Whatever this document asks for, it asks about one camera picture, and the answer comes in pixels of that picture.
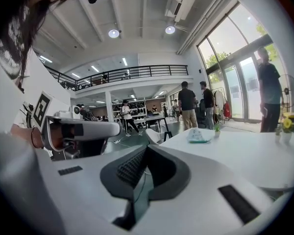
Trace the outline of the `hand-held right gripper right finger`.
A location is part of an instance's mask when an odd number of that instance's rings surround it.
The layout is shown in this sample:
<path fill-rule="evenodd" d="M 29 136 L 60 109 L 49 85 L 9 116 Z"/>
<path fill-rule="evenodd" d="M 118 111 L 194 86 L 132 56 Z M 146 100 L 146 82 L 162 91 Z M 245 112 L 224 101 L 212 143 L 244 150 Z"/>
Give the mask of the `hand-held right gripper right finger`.
<path fill-rule="evenodd" d="M 152 201 L 134 227 L 136 235 L 259 235 L 283 210 L 291 192 L 276 201 L 227 166 L 197 155 L 159 147 L 184 161 L 191 179 L 174 199 Z M 219 192 L 232 185 L 259 213 L 247 224 Z"/>

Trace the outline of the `person's left hand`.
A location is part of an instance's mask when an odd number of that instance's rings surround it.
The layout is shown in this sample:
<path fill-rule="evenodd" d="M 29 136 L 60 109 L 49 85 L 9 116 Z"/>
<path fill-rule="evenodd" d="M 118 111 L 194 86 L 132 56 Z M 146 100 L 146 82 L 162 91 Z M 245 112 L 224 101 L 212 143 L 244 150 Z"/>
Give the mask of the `person's left hand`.
<path fill-rule="evenodd" d="M 52 123 L 50 125 L 51 142 L 56 149 L 63 147 L 63 135 L 60 124 Z"/>

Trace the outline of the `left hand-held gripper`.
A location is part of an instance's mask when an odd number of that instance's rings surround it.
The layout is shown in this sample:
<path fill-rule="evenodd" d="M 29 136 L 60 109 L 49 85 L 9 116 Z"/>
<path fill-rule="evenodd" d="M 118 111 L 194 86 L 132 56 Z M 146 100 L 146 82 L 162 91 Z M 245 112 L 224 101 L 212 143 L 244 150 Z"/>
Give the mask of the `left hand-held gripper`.
<path fill-rule="evenodd" d="M 107 139 L 120 134 L 118 123 L 92 121 L 82 114 L 89 112 L 77 105 L 51 115 L 49 108 L 54 102 L 54 97 L 42 92 L 36 106 L 29 105 L 31 112 L 26 118 L 28 123 L 34 122 L 40 130 L 44 148 L 52 153 L 53 161 L 101 155 L 107 146 Z M 60 126 L 63 132 L 68 131 L 62 135 L 61 147 L 52 143 L 52 123 Z"/>

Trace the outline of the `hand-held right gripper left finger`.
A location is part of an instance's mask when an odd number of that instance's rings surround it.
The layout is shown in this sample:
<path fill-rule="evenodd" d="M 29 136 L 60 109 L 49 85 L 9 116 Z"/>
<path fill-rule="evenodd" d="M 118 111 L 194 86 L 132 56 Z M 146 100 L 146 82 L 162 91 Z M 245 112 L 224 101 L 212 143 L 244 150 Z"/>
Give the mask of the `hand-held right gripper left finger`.
<path fill-rule="evenodd" d="M 0 192 L 34 234 L 146 235 L 131 200 L 112 196 L 100 180 L 106 164 L 143 150 L 53 162 L 45 151 L 0 133 Z"/>

